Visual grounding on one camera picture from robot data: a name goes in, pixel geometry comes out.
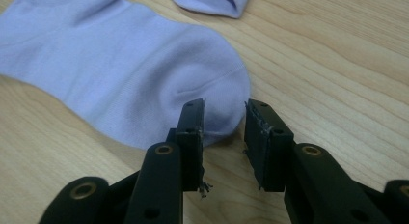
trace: wooden table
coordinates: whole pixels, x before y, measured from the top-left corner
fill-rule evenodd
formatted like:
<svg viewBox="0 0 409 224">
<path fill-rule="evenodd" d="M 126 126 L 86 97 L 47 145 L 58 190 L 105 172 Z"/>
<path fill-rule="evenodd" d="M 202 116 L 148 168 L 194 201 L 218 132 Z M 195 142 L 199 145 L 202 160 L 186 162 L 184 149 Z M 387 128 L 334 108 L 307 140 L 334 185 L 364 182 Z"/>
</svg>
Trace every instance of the wooden table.
<svg viewBox="0 0 409 224">
<path fill-rule="evenodd" d="M 4 11 L 12 0 L 0 0 Z M 409 179 L 409 0 L 250 0 L 240 19 L 172 0 L 132 0 L 220 32 L 296 142 L 327 149 L 352 179 L 382 190 Z M 184 195 L 184 223 L 289 223 L 283 194 L 258 191 L 243 128 L 204 150 L 206 199 Z M 116 182 L 145 152 L 93 130 L 52 96 L 0 76 L 0 223 L 36 223 L 63 186 Z"/>
</svg>

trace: wooden surface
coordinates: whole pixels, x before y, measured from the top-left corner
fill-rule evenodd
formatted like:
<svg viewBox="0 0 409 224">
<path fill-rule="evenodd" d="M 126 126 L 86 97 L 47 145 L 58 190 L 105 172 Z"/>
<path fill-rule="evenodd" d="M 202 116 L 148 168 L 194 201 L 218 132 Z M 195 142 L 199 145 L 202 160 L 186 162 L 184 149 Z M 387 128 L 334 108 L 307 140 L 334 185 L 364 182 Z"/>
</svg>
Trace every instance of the wooden surface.
<svg viewBox="0 0 409 224">
<path fill-rule="evenodd" d="M 0 0 L 0 12 L 12 0 Z M 238 20 L 172 0 L 132 0 L 220 32 L 245 61 L 252 97 L 297 142 L 327 149 L 356 181 L 409 179 L 409 0 L 250 0 Z M 208 198 L 184 195 L 184 223 L 289 223 L 283 194 L 258 191 L 243 128 L 204 150 Z M 144 151 L 99 134 L 50 95 L 0 76 L 0 223 L 36 223 L 68 182 L 110 183 Z"/>
</svg>

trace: sock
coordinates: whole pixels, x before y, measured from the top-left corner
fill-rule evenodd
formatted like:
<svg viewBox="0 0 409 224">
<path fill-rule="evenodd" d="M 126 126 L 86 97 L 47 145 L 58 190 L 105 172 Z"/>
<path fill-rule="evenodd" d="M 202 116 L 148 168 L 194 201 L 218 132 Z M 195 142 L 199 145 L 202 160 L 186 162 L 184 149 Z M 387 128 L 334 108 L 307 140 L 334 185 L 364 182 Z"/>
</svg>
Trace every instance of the sock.
<svg viewBox="0 0 409 224">
<path fill-rule="evenodd" d="M 100 132 L 146 149 L 204 99 L 204 144 L 230 135 L 247 71 L 216 32 L 126 0 L 14 0 L 0 16 L 0 73 L 35 85 Z"/>
<path fill-rule="evenodd" d="M 219 14 L 232 18 L 241 17 L 248 0 L 174 0 L 184 9 L 205 13 Z"/>
</svg>

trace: wood grain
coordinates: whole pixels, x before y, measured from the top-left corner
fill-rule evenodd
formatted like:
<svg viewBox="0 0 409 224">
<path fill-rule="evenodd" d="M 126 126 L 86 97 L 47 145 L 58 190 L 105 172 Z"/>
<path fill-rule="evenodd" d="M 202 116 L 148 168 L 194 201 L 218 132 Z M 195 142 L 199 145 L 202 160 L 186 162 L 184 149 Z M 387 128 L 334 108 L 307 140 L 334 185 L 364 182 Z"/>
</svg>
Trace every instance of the wood grain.
<svg viewBox="0 0 409 224">
<path fill-rule="evenodd" d="M 12 0 L 0 0 L 0 12 Z M 250 0 L 240 19 L 172 0 L 131 0 L 223 35 L 243 58 L 252 97 L 297 142 L 327 149 L 356 181 L 409 179 L 409 0 Z M 145 152 L 93 130 L 57 99 L 0 77 L 0 223 L 35 223 L 68 182 L 115 182 Z M 289 223 L 283 194 L 257 190 L 243 128 L 204 150 L 208 198 L 184 196 L 184 223 Z"/>
</svg>

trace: light wood tabletop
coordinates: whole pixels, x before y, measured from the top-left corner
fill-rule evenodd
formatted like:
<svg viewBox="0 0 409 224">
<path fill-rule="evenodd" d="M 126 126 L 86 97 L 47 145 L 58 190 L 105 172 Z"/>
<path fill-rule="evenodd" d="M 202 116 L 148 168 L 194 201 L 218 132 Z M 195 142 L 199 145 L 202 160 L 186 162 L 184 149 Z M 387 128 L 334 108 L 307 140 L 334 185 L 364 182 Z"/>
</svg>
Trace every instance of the light wood tabletop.
<svg viewBox="0 0 409 224">
<path fill-rule="evenodd" d="M 3 12 L 13 0 L 0 0 Z M 250 0 L 239 19 L 172 0 L 131 0 L 223 35 L 244 60 L 252 98 L 271 105 L 297 143 L 328 150 L 382 191 L 409 179 L 409 0 Z M 290 223 L 282 193 L 258 191 L 243 127 L 204 149 L 208 197 L 184 195 L 184 223 Z M 145 151 L 92 129 L 49 94 L 0 76 L 0 223 L 37 223 L 68 183 L 116 182 Z"/>
</svg>

